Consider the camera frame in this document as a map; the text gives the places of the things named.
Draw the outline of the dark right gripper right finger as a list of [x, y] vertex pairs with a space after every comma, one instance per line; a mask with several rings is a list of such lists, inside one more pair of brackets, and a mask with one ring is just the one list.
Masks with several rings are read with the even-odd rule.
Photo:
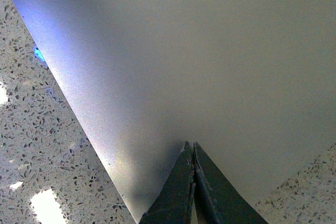
[[267, 223], [197, 142], [193, 145], [193, 161], [198, 223]]

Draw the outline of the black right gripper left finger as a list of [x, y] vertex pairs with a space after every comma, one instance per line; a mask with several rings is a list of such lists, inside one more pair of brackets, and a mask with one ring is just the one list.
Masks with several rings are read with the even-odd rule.
[[160, 194], [140, 223], [191, 223], [195, 186], [193, 151], [185, 142]]

